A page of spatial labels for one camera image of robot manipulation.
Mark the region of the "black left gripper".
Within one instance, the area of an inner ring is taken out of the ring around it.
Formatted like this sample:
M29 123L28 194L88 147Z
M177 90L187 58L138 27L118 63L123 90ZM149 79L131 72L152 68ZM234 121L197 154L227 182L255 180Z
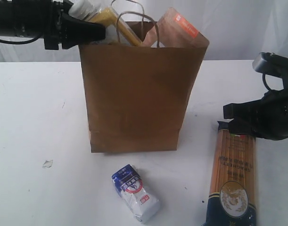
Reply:
M70 49L106 38L106 28L102 24L76 19L68 14L73 3L45 0L43 2L43 40L47 50Z

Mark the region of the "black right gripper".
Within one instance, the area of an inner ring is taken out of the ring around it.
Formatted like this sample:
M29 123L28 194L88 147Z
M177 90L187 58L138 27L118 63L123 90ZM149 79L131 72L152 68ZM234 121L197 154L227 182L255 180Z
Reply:
M230 133L269 140L288 138L288 88L271 90L261 100L223 106Z

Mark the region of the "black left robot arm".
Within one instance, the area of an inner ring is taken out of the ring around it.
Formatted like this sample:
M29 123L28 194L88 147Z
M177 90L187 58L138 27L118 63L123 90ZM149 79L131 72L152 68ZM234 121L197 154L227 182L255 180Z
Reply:
M0 43L43 39L46 50L59 50L104 40L105 26L70 16L72 6L69 0L0 0Z

